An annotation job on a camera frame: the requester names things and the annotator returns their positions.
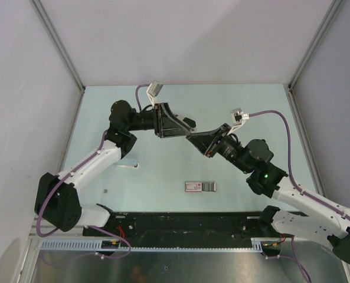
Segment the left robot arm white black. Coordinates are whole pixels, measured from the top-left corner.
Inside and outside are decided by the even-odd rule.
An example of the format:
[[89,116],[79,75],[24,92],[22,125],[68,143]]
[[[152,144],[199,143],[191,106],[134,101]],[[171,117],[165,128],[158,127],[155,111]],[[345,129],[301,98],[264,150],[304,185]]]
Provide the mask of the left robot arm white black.
[[56,231],[95,226],[102,235],[111,235],[116,229],[112,210],[100,204],[82,205],[82,189],[132,150],[137,141],[134,131],[153,130],[157,137],[167,138],[186,136],[195,131],[196,126],[192,119],[173,113],[168,103],[154,104],[142,111],[136,111],[125,100],[113,103],[109,128],[103,132],[99,146],[69,169],[41,176],[34,206],[38,215],[37,234],[45,236],[40,229],[41,221],[45,220]]

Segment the beige black stapler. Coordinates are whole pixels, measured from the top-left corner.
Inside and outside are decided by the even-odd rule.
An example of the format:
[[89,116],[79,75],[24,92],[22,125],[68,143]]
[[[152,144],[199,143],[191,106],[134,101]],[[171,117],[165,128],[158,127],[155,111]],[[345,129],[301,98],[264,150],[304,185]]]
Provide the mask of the beige black stapler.
[[192,120],[189,117],[185,117],[179,114],[176,114],[175,117],[181,121],[184,125],[190,128],[190,131],[196,131],[197,130],[197,124],[194,120]]

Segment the staple box with staples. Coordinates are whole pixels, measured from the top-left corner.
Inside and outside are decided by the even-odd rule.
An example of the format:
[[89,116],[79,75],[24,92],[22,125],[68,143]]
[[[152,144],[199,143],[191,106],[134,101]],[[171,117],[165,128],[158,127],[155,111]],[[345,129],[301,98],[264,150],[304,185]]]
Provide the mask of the staple box with staples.
[[185,182],[185,192],[216,192],[217,185],[215,182]]

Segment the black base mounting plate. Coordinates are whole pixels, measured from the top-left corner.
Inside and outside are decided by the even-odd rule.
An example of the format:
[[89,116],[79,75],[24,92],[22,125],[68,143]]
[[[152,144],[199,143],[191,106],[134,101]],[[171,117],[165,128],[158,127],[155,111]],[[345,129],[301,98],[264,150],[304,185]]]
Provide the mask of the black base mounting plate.
[[123,231],[134,248],[246,248],[252,238],[280,238],[259,220],[260,212],[114,212],[103,232],[83,229],[83,236],[105,237]]

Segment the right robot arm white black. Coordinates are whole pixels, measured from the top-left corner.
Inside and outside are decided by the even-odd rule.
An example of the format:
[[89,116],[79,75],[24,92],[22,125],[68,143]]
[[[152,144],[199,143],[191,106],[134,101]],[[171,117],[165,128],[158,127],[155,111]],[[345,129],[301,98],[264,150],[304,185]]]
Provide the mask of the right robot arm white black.
[[340,260],[350,264],[350,208],[311,192],[294,180],[292,174],[275,166],[274,154],[263,139],[253,139],[246,146],[231,134],[230,127],[186,136],[197,150],[208,158],[219,154],[233,166],[247,173],[250,189],[286,203],[299,212],[267,206],[262,211],[259,232],[273,236],[276,232],[291,234],[329,248]]

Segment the aluminium frame rail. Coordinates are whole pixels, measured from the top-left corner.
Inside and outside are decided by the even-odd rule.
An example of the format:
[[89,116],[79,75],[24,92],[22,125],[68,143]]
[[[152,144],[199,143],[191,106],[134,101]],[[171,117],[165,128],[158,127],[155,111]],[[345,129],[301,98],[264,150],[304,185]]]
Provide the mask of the aluminium frame rail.
[[331,225],[329,222],[323,224],[307,216],[292,216],[288,224],[292,226],[291,230],[296,236],[305,239],[315,237],[327,238],[330,235],[343,238],[348,234],[339,225]]

